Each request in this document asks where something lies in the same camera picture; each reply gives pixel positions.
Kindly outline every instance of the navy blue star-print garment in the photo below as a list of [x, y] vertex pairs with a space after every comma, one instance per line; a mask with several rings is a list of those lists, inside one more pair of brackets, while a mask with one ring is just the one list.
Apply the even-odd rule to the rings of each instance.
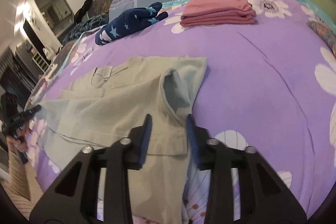
[[158, 15], [162, 3], [155, 2], [149, 7], [128, 9], [104, 26], [96, 34], [97, 45], [105, 45], [114, 40], [141, 31], [168, 17], [167, 12]]

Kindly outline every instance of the pink folded clothing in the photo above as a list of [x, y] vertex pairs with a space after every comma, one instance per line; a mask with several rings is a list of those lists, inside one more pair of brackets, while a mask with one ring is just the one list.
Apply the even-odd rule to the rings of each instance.
[[247, 0], [190, 0], [181, 16], [184, 27], [213, 24], [253, 24], [256, 12]]

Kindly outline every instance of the star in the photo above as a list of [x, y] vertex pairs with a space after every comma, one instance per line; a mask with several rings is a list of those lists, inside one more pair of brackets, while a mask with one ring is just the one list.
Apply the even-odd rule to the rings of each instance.
[[113, 25], [111, 25], [111, 31], [110, 34], [113, 35], [115, 38], [119, 37], [120, 35], [117, 34], [117, 28], [113, 28]]
[[156, 18], [151, 18], [151, 19], [147, 19], [147, 20], [151, 23], [151, 25], [159, 22], [159, 20], [157, 20]]
[[151, 13], [150, 15], [152, 15], [153, 13], [156, 13], [156, 10], [152, 7], [146, 7], [145, 9]]

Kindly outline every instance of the silver screw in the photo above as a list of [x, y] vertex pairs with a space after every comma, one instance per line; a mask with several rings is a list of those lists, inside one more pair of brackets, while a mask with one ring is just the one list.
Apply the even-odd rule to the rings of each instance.
[[254, 146], [248, 146], [245, 148], [245, 152], [249, 154], [255, 154], [257, 149]]
[[91, 146], [85, 146], [85, 147], [82, 148], [82, 152], [83, 152], [84, 154], [89, 154], [89, 153], [91, 153], [92, 151], [93, 151], [93, 148], [92, 148]]
[[122, 138], [120, 140], [120, 143], [123, 144], [123, 145], [130, 144], [131, 143], [131, 139], [129, 139], [129, 138]]
[[208, 144], [208, 145], [218, 145], [218, 144], [219, 144], [219, 141], [216, 140], [216, 139], [208, 139], [208, 140], [207, 140], [207, 144]]

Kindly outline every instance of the bed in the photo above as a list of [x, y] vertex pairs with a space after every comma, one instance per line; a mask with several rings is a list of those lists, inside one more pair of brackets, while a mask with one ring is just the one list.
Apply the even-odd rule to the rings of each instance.
[[[249, 0], [258, 10], [257, 24], [184, 28], [179, 22], [187, 0], [155, 1], [169, 2], [166, 20], [102, 47], [95, 44], [97, 29], [84, 33], [62, 49], [30, 102], [57, 99], [61, 89], [93, 68], [117, 66], [134, 55], [208, 57], [193, 107], [197, 125], [230, 147], [257, 147], [312, 216], [336, 180], [336, 90], [331, 85], [336, 60], [307, 27], [309, 19], [320, 20], [316, 9], [297, 0]], [[110, 20], [125, 9], [155, 1], [113, 0]], [[278, 12], [271, 16], [265, 4]], [[43, 191], [60, 172], [39, 147], [46, 126], [34, 120], [28, 143]], [[238, 177], [235, 170], [232, 174], [235, 186]], [[204, 222], [209, 179], [209, 172], [190, 170], [184, 204], [194, 223]], [[99, 219], [102, 207], [99, 201]], [[235, 191], [236, 219], [239, 208]], [[135, 223], [146, 221], [134, 216]]]

